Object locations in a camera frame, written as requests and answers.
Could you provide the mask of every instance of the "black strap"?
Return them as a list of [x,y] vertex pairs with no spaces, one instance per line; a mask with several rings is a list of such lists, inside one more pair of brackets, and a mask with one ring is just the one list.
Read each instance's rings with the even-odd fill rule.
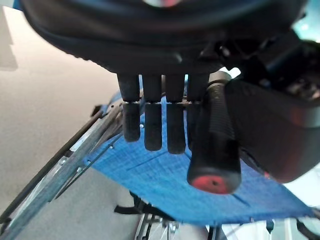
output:
[[153,207],[151,204],[146,204],[140,197],[130,192],[133,197],[133,207],[123,207],[117,205],[114,209],[115,213],[124,214],[124,215],[134,215],[134,214],[151,214],[154,216],[158,216],[160,218],[164,218],[169,221],[175,221],[175,219],[160,209]]
[[305,236],[308,240],[320,240],[320,235],[317,235],[310,231],[306,225],[304,225],[301,221],[298,219],[296,220],[296,227],[298,231]]

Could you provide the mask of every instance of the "gray floor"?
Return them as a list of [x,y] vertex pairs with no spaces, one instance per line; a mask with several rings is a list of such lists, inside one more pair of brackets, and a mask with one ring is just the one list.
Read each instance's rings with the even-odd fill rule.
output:
[[[0,212],[118,90],[117,79],[92,62],[43,41],[16,10],[0,6]],[[130,240],[137,216],[113,213],[132,205],[129,192],[89,170],[44,208],[19,240]]]

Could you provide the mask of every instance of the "metal frame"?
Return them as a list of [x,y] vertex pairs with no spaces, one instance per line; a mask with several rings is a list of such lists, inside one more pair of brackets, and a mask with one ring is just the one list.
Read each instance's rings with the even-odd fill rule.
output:
[[[15,239],[46,203],[61,195],[68,183],[72,184],[94,163],[84,168],[83,159],[119,130],[121,105],[122,102],[109,107],[105,115],[98,111],[27,184],[0,216],[3,224],[0,240]],[[66,157],[70,149],[74,151]]]

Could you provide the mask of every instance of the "screw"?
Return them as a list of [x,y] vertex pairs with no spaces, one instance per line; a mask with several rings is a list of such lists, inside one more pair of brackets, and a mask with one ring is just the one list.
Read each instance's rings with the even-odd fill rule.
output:
[[60,161],[60,165],[62,166],[63,164],[65,164],[66,163],[66,160],[65,159],[63,159],[63,160],[61,160]]

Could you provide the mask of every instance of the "black handle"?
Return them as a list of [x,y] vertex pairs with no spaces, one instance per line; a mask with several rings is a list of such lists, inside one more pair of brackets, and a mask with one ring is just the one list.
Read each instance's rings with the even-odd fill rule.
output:
[[193,187],[231,194],[241,183],[239,146],[229,119],[224,86],[212,80],[202,101],[187,180]]

